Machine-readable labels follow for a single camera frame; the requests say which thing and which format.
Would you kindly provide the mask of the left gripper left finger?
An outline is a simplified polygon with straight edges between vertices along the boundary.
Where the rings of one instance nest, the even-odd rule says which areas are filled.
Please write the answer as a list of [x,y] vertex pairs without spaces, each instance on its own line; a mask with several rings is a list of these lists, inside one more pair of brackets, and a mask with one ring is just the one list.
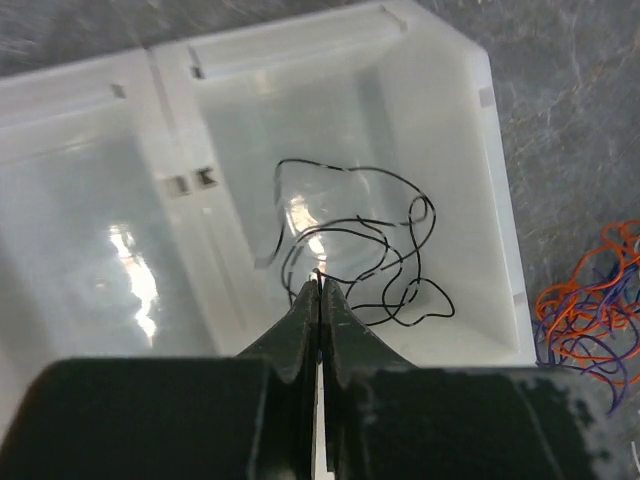
[[77,358],[34,380],[5,479],[310,479],[318,285],[233,357]]

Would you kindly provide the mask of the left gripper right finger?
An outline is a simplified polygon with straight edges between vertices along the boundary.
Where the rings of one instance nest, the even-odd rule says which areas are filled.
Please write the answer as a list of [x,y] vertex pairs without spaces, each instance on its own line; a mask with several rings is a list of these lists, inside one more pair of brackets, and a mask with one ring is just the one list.
[[550,368],[421,368],[321,288],[326,462],[339,479],[627,479],[600,401]]

